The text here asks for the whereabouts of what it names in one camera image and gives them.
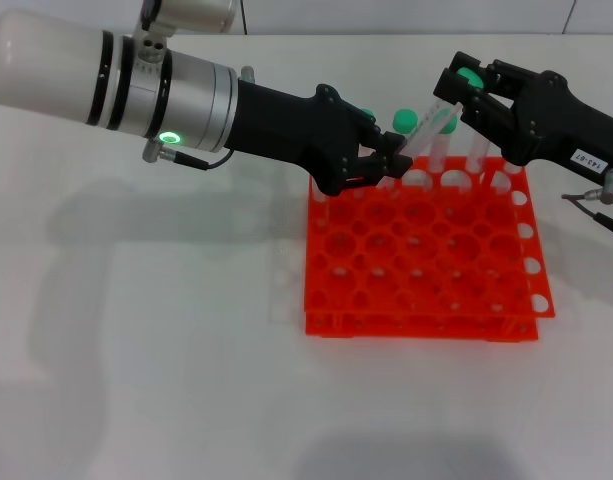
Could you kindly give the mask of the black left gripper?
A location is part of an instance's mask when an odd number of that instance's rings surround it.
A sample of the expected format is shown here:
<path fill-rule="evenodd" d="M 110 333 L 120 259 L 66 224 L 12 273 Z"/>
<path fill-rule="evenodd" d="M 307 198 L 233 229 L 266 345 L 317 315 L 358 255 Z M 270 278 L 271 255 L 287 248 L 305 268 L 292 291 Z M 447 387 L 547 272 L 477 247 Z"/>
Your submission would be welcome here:
<path fill-rule="evenodd" d="M 401 178 L 412 158 L 378 153 L 403 144 L 402 134 L 382 131 L 372 112 L 349 104 L 329 85 L 301 98 L 243 80 L 226 141 L 230 150 L 304 169 L 327 196 Z"/>

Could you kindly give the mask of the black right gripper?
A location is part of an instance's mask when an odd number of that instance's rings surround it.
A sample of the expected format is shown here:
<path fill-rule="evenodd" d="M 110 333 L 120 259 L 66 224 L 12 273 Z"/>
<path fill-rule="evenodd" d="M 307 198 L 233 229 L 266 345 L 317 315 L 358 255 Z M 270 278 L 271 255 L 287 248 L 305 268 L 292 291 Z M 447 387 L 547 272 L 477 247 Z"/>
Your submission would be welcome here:
<path fill-rule="evenodd" d="M 613 168 L 613 117 L 576 98 L 553 71 L 538 74 L 501 60 L 482 66 L 458 51 L 433 94 L 462 103 L 461 120 L 515 165 L 547 160 L 575 173 Z M 511 107 L 491 94 L 513 100 Z"/>

